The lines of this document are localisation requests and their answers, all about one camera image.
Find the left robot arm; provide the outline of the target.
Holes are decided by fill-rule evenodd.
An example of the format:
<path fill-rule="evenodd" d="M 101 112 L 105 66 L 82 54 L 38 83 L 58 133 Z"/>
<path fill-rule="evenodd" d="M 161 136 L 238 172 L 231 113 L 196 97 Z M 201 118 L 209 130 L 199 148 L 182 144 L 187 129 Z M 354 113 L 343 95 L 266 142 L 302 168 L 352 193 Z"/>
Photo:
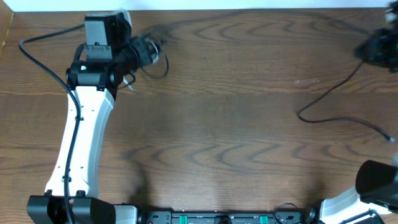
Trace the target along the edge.
<path fill-rule="evenodd" d="M 138 208 L 98 197 L 98 167 L 104 131 L 126 75 L 156 63 L 160 47 L 132 36 L 125 10 L 87 14 L 86 40 L 60 83 L 68 114 L 55 168 L 43 195 L 32 195 L 27 213 L 34 223 L 140 223 Z"/>

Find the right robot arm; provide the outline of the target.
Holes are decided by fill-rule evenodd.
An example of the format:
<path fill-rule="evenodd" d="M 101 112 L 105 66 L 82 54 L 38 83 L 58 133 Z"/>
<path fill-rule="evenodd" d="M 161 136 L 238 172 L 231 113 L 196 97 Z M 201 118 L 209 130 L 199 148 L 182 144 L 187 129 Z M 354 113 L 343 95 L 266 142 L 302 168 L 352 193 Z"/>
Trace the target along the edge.
<path fill-rule="evenodd" d="M 397 71 L 397 28 L 378 29 L 354 50 L 363 62 Z M 397 155 L 390 164 L 368 160 L 355 185 L 321 202 L 315 223 L 382 223 L 381 215 L 397 213 Z"/>

